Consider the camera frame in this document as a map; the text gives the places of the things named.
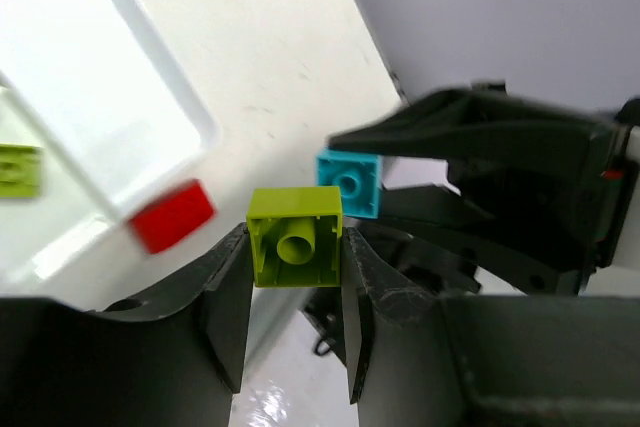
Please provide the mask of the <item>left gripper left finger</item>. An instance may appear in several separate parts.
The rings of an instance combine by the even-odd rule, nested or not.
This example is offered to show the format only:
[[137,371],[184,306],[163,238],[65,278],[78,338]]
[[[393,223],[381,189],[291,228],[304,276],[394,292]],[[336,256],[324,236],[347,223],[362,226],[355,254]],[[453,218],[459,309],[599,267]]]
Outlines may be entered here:
[[253,274],[238,225],[103,311],[1,302],[5,426],[225,426],[240,391]]

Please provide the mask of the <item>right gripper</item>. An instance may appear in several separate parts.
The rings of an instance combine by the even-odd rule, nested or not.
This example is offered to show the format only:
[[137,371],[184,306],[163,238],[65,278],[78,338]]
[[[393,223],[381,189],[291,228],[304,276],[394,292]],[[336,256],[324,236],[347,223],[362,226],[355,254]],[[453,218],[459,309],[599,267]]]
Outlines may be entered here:
[[440,185],[381,192],[377,223],[526,294],[575,295],[605,257],[623,204],[625,125],[495,90],[433,92],[335,150],[448,160]]

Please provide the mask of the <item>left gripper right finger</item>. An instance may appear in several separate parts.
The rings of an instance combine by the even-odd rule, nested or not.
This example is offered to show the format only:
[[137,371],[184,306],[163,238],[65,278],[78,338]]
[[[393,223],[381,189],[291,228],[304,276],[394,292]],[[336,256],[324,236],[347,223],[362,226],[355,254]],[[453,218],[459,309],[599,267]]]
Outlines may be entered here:
[[436,296],[342,236],[349,397],[363,426],[635,426],[639,302]]

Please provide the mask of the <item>small blue lego brick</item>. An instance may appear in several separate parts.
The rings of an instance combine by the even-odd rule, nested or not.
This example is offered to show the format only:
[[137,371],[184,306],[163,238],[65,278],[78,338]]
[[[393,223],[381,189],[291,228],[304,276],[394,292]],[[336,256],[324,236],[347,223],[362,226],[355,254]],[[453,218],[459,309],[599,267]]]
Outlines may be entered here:
[[316,182],[338,186],[343,214],[377,219],[382,184],[382,157],[375,154],[324,149],[316,155]]

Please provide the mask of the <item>large red lego brick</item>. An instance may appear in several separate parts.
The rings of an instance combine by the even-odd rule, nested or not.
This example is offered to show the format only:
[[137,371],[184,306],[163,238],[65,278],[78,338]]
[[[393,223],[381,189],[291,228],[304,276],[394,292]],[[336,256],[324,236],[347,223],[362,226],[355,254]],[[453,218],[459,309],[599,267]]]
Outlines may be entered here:
[[192,179],[146,205],[128,226],[145,250],[155,255],[180,243],[216,214],[202,183]]

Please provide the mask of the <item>green lego brick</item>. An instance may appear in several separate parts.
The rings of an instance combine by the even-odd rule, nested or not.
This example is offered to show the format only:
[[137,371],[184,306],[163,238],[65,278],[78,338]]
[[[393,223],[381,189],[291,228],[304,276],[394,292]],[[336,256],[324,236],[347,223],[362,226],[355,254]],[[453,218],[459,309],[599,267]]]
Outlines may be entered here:
[[1,197],[34,198],[40,194],[42,151],[29,145],[1,145]]
[[256,287],[340,285],[343,209],[337,186],[256,189],[246,221]]

